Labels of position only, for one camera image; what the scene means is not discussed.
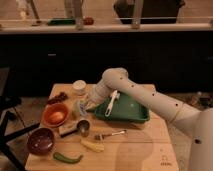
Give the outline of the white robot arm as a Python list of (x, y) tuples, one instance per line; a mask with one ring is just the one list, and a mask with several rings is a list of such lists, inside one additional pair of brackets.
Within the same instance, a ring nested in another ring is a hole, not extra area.
[(83, 104), (86, 108), (99, 105), (115, 90), (129, 95), (191, 138), (188, 171), (213, 171), (213, 107), (201, 111), (175, 98), (148, 90), (131, 81), (124, 68), (106, 69)]

